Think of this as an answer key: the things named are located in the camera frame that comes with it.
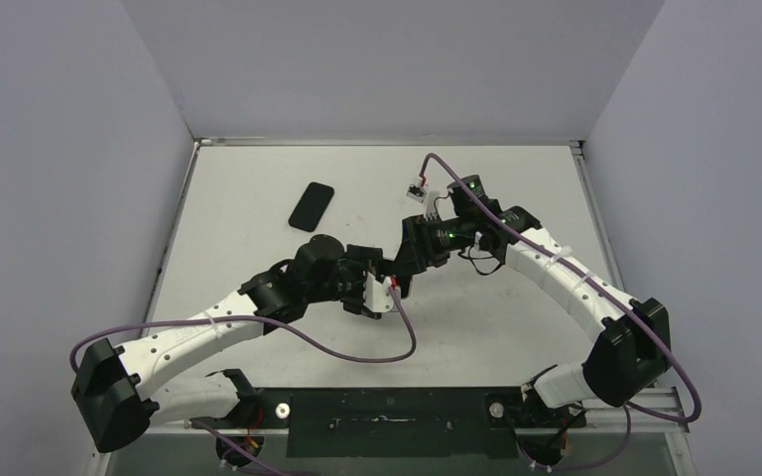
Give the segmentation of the black phone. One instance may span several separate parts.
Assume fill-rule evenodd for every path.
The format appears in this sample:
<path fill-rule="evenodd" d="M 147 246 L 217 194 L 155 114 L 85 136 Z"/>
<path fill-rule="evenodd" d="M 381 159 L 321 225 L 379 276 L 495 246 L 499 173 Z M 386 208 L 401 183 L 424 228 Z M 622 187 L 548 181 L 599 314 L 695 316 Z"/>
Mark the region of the black phone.
<path fill-rule="evenodd" d="M 290 227 L 314 232 L 334 196 L 330 185 L 310 182 L 288 218 Z"/>

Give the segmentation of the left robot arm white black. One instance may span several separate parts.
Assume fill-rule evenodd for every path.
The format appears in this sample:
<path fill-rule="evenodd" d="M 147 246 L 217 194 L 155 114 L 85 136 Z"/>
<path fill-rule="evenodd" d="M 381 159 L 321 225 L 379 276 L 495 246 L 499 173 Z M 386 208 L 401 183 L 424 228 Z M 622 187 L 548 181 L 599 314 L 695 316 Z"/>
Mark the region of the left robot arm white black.
<path fill-rule="evenodd" d="M 77 343 L 69 354 L 71 396 L 101 453 L 121 449 L 152 424 L 207 417 L 240 427 L 256 414 L 252 389 L 239 370 L 185 380 L 189 368 L 241 342 L 294 321 L 319 302 L 378 318 L 398 311 L 411 281 L 392 273 L 381 250 L 343 246 L 316 235 L 292 259 L 253 276 L 200 313 L 147 323 L 147 336 L 113 344 L 108 329 Z"/>

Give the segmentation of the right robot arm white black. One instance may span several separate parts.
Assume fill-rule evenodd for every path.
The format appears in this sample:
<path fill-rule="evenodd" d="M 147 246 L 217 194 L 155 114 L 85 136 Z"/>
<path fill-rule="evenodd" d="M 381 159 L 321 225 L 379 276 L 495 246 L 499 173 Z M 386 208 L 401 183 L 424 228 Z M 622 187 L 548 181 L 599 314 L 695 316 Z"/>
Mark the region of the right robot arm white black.
<path fill-rule="evenodd" d="M 402 221 L 402 243 L 389 272 L 403 287 L 454 252 L 477 250 L 528 278 L 570 315 L 593 346 L 581 363 L 547 369 L 521 399 L 524 418 L 544 425 L 561 407 L 597 398 L 622 407 L 670 367 L 660 350 L 669 345 L 669 315 L 654 298 L 639 301 L 601 281 L 540 220 L 520 206 L 504 209 L 486 195 L 480 177 L 447 188 L 454 218 L 442 220 L 441 195 L 416 178 L 407 195 L 423 213 Z"/>

